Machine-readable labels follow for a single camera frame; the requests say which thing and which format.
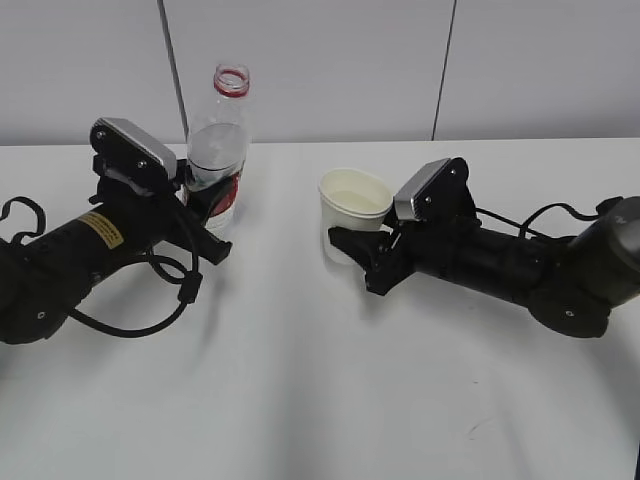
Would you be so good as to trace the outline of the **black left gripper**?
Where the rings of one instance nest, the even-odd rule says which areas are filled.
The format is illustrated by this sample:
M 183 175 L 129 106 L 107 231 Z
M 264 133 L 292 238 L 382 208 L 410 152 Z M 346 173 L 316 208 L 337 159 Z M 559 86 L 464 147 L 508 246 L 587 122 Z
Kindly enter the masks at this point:
M 186 158 L 177 160 L 174 180 L 189 181 Z M 204 224 L 233 212 L 239 182 L 240 174 L 234 173 L 208 188 L 186 189 L 182 203 L 175 194 L 143 197 L 119 181 L 102 178 L 89 202 L 121 234 L 118 249 L 123 253 L 141 253 L 166 241 L 217 265 L 229 255 L 232 243 L 217 238 Z

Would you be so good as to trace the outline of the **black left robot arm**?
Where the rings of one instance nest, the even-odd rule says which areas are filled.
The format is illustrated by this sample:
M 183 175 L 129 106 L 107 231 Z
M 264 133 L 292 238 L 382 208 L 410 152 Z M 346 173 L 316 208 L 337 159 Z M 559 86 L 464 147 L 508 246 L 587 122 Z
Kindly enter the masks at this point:
M 125 174 L 96 157 L 100 180 L 90 198 L 92 209 L 47 231 L 46 215 L 34 200 L 17 196 L 1 208 L 7 218 L 15 204 L 36 216 L 32 231 L 1 243 L 1 340 L 19 345 L 48 339 L 73 318 L 118 338 L 142 338 L 171 326 L 193 304 L 203 280 L 200 262 L 213 265 L 229 255 L 232 244 L 209 232 L 209 214 L 231 191 L 226 177 L 190 195 L 176 196 L 184 167 L 169 177 L 159 167 Z M 148 264 L 178 288 L 176 309 L 164 320 L 141 329 L 122 329 L 79 311 L 92 289 L 119 270 Z

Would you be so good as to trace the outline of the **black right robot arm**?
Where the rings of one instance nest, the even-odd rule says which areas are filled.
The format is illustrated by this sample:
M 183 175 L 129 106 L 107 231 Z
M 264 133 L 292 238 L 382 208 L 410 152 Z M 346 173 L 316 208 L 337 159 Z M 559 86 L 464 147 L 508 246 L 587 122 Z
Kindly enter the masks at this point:
M 586 230 L 558 238 L 489 230 L 470 210 L 386 223 L 390 231 L 328 230 L 380 296 L 423 273 L 521 306 L 565 336 L 599 338 L 611 311 L 639 295 L 638 197 L 603 201 Z

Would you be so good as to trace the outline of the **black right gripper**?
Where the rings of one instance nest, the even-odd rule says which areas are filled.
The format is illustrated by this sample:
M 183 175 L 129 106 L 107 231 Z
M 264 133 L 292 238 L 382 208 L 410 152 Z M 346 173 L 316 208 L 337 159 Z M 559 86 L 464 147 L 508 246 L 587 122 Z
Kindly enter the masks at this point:
M 398 227 L 394 206 L 386 213 L 382 225 L 389 229 Z M 382 230 L 334 226 L 328 229 L 328 238 L 333 247 L 363 270 L 369 270 L 364 277 L 368 292 L 387 294 L 414 273 L 452 282 L 454 261 L 479 228 L 479 219 L 461 216 L 437 224 L 405 222 L 394 231 L 394 241 L 388 249 L 388 233 Z

